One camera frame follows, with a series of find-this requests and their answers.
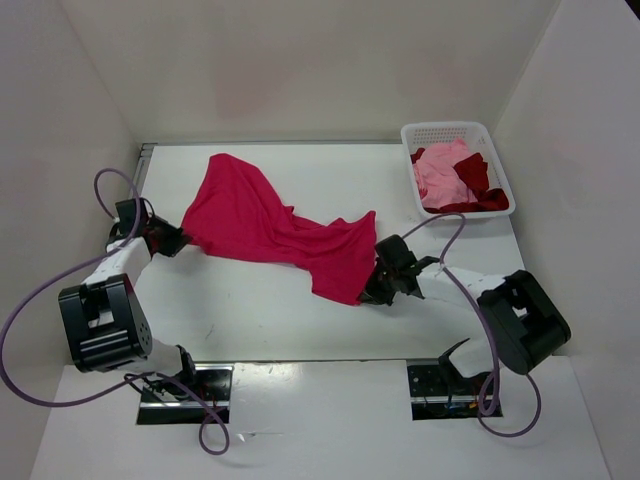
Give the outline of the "magenta t shirt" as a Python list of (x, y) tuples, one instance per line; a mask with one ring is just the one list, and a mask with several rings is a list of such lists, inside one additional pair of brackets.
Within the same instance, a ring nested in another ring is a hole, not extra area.
[(313, 294), (357, 306), (374, 270), (375, 221), (373, 211), (327, 225), (298, 216), (256, 166), (223, 153), (209, 158), (181, 227), (207, 255), (293, 265)]

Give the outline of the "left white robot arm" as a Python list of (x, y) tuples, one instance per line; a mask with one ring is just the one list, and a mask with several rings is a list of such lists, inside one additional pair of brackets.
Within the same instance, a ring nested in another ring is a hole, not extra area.
[(155, 339), (134, 287), (151, 260), (176, 256), (191, 237), (157, 216), (146, 199), (116, 204), (107, 257), (79, 285), (58, 295), (75, 367), (82, 373), (147, 373), (151, 395), (162, 401), (194, 396), (200, 376), (186, 349)]

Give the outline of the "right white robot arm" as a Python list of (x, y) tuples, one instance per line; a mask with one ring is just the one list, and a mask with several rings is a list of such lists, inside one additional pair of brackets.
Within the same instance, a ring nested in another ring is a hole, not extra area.
[(484, 336), (463, 339), (437, 359), (441, 386), (460, 393), (496, 367), (530, 373), (571, 339), (571, 329), (528, 271), (481, 274), (413, 255), (398, 263), (379, 258), (359, 301), (392, 305), (398, 294), (439, 301), (480, 315)]

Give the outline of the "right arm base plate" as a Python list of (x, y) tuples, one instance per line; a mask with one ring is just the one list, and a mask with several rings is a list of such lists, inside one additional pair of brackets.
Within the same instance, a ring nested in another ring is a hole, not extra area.
[(488, 374), (448, 381), (436, 360), (406, 365), (413, 421), (476, 418), (479, 393)]

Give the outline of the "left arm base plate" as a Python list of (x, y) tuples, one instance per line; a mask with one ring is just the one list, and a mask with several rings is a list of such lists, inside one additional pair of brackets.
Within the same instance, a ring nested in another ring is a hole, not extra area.
[[(232, 378), (231, 365), (196, 365), (192, 391), (217, 412), (224, 424), (229, 423)], [(149, 381), (134, 387), (140, 396), (137, 425), (196, 425), (205, 418), (206, 412), (200, 404), (179, 393), (171, 384), (169, 390), (162, 390), (157, 382)]]

